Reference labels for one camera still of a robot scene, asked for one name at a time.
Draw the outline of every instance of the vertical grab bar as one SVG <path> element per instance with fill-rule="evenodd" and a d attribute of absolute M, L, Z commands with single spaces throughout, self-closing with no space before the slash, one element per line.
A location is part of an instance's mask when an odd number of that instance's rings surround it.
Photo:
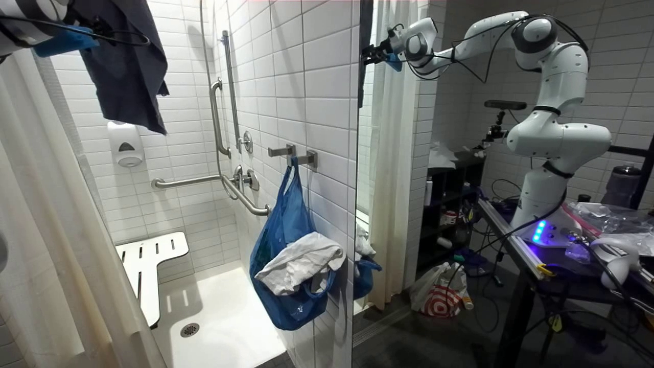
<path fill-rule="evenodd" d="M 229 78 L 229 96 L 231 96 L 231 115 L 234 115 L 234 134 L 238 138 L 238 150 L 242 154 L 242 129 L 239 129 L 239 113 L 238 113 L 238 93 L 234 91 L 234 70 L 231 70 L 231 43 L 229 33 L 224 31 L 226 60 L 227 60 L 227 78 Z"/>
<path fill-rule="evenodd" d="M 218 93 L 224 90 L 224 81 L 218 81 L 208 87 L 208 106 L 211 106 L 211 123 L 212 123 L 212 136 L 218 140 L 218 151 L 231 157 L 231 151 L 224 146 L 224 133 L 221 133 L 221 117 L 218 106 Z"/>

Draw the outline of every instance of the white towel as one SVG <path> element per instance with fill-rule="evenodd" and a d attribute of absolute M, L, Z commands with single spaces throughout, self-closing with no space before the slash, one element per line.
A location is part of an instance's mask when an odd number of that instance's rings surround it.
<path fill-rule="evenodd" d="M 272 295 L 292 295 L 298 286 L 316 278 L 314 290 L 321 293 L 328 286 L 325 276 L 340 270 L 345 262 L 341 245 L 321 232 L 309 232 L 284 248 L 265 270 L 255 273 Z"/>

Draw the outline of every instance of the grab bar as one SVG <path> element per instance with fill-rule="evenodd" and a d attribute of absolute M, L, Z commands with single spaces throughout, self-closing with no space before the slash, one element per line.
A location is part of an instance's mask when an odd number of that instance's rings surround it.
<path fill-rule="evenodd" d="M 252 214 L 255 214 L 255 217 L 268 217 L 270 214 L 268 207 L 255 207 L 231 180 L 226 180 L 221 174 L 201 176 L 201 177 L 190 177 L 190 180 L 179 180 L 179 182 L 165 182 L 162 177 L 156 177 L 156 180 L 151 180 L 151 185 L 153 188 L 177 188 L 177 185 L 189 185 L 189 183 L 211 182 L 211 180 L 221 180 L 243 203 L 243 207 Z"/>
<path fill-rule="evenodd" d="M 219 106 L 218 106 L 219 90 L 224 90 L 224 81 L 218 81 L 216 86 L 208 87 L 212 136 L 218 140 L 218 151 L 221 151 L 224 156 L 231 157 L 231 151 L 224 146 L 221 117 L 219 117 Z"/>
<path fill-rule="evenodd" d="M 242 129 L 239 129 L 239 115 L 238 115 L 238 93 L 234 91 L 231 43 L 229 43 L 229 33 L 227 31 L 224 31 L 224 45 L 226 45 L 226 60 L 227 60 L 227 80 L 229 80 L 229 100 L 231 100 L 231 115 L 234 115 L 234 134 L 238 138 L 238 150 L 242 154 Z"/>

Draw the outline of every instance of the towel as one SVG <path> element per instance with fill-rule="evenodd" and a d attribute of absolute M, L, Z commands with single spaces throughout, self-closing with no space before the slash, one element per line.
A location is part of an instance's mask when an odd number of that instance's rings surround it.
<path fill-rule="evenodd" d="M 138 33 L 151 40 L 148 47 L 103 40 L 100 47 L 80 53 L 97 84 L 105 118 L 144 125 L 165 134 L 156 96 L 169 93 L 163 81 L 169 62 L 148 2 L 93 0 L 73 2 L 73 11 L 87 20 L 103 18 L 123 40 L 138 40 Z"/>
<path fill-rule="evenodd" d="M 328 276 L 344 262 L 345 254 L 340 244 L 321 232 L 309 232 L 287 245 L 255 278 L 279 296 L 297 293 L 305 280 L 311 280 L 314 293 L 321 293 L 328 289 Z"/>

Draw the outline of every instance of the shower stall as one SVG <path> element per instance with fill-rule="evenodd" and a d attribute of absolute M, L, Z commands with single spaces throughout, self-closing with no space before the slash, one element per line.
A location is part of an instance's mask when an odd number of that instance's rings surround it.
<path fill-rule="evenodd" d="M 287 167 L 268 150 L 287 146 L 301 156 L 317 151 L 320 166 L 301 170 L 306 204 L 321 232 L 353 249 L 361 5 L 148 5 L 169 55 L 171 96 L 159 99 L 169 134 L 131 129 L 136 163 L 120 163 L 117 127 L 103 118 L 79 53 L 40 60 L 41 78 L 31 81 L 43 84 L 55 106 L 109 244 L 187 238 L 189 254 L 157 266 L 157 352 L 169 366 L 259 366 L 284 352 L 297 366 L 348 366 L 352 262 L 325 315 L 279 331 L 250 284 L 247 259 Z M 11 251 L 6 259 L 0 251 L 0 270 L 5 262 L 11 270 Z M 19 336 L 21 323 L 0 303 L 0 340 L 15 337 L 21 352 Z"/>

